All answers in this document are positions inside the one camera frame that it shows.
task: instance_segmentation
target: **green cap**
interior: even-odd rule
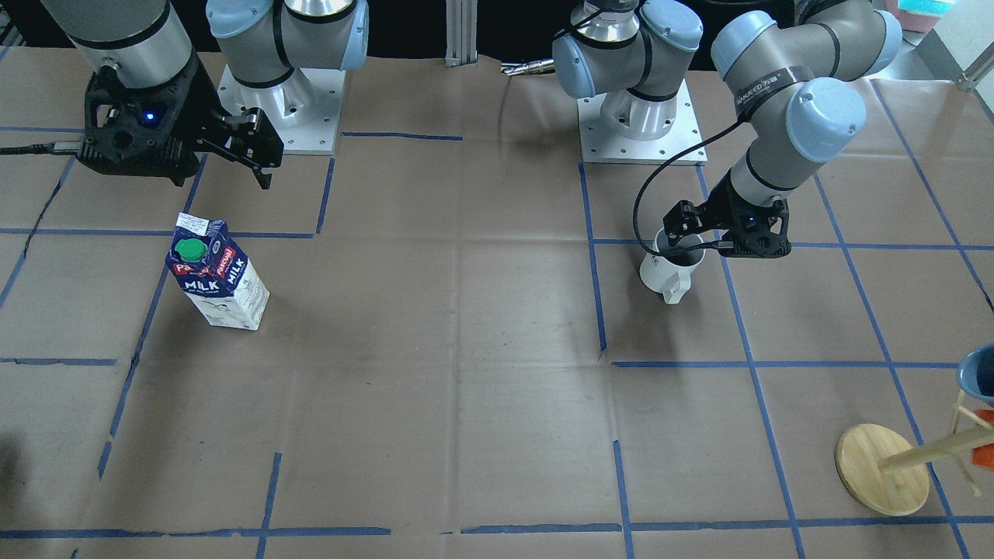
[[[184,239],[176,244],[176,252],[183,262],[199,262],[207,253],[207,245],[200,239]]]

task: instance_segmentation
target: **wooden base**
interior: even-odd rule
[[[883,473],[880,462],[912,448],[886,427],[857,425],[839,439],[835,468],[857,500],[888,516],[905,516],[919,510],[928,498],[928,469],[918,465]]]

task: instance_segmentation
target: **blue cup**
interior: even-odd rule
[[[963,392],[994,406],[994,343],[971,351],[959,363],[959,387]]]

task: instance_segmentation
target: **white mug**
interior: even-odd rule
[[[677,243],[677,247],[693,247],[704,243],[700,235],[688,235]],[[666,234],[662,229],[656,233],[652,241],[652,250],[659,251],[659,246],[669,247]],[[684,293],[690,290],[690,274],[704,259],[704,249],[696,249],[675,257],[657,257],[646,253],[645,260],[638,274],[645,286],[662,293],[666,304],[680,302]]]

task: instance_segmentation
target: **white mounting plate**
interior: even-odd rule
[[[580,107],[580,143],[584,162],[658,164],[704,139],[697,126],[697,116],[694,114],[686,82],[680,84],[677,92],[677,115],[673,126],[669,133],[657,140],[633,140],[612,131],[600,118],[600,106],[606,96],[603,93],[577,100]],[[673,164],[696,165],[707,160],[708,154],[701,148],[677,159]]]
[[[342,99],[345,96],[345,72],[315,68],[301,69],[314,86],[314,96],[318,102],[302,110],[289,119],[270,117],[283,140],[283,153],[287,155],[333,155],[338,139],[338,122],[342,114]],[[231,114],[241,114],[242,107],[235,100],[236,88],[240,88],[231,70],[225,66],[218,87],[221,106]]]

